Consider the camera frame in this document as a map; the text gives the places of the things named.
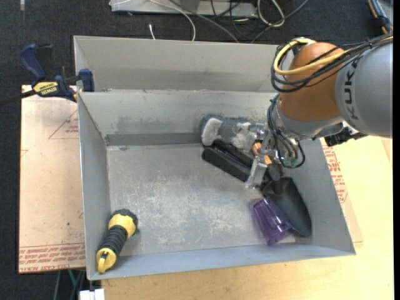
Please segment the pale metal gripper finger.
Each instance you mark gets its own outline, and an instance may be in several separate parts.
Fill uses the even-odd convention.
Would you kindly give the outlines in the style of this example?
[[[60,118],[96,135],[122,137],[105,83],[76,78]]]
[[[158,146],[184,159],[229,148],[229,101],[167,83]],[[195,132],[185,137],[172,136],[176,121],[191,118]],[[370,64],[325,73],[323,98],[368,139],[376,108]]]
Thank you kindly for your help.
[[[248,179],[245,182],[247,188],[255,188],[261,183],[261,165],[259,158],[256,157],[252,163],[251,172]]]
[[[265,173],[268,170],[268,164],[257,160],[255,168],[255,186],[258,187],[264,182]]]

